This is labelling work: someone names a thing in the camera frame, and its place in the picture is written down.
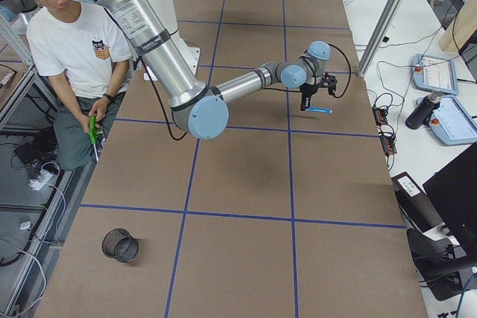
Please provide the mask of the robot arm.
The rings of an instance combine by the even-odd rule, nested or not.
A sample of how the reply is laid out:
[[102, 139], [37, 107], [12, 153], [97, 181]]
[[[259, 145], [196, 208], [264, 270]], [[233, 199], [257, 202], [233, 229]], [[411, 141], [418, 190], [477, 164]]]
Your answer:
[[[73, 1], [107, 9], [168, 94], [174, 123], [198, 139], [213, 139], [224, 131], [229, 120], [228, 103], [275, 83], [300, 90], [302, 111], [310, 108], [311, 97], [319, 88], [335, 95], [337, 81], [325, 72], [330, 57], [330, 46], [325, 42], [312, 42], [295, 62], [266, 63], [218, 86], [208, 86], [195, 77], [162, 24], [162, 11], [148, 0]], [[174, 9], [172, 0], [166, 4], [167, 10]]]

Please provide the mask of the person's hand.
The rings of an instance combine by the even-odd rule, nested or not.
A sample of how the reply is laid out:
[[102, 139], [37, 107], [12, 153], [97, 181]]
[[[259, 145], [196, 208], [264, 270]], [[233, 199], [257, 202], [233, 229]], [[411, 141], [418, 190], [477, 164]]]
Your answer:
[[99, 122], [107, 114], [107, 107], [110, 104], [110, 100], [106, 97], [101, 97], [93, 105], [89, 111], [89, 116], [95, 116], [96, 121]]

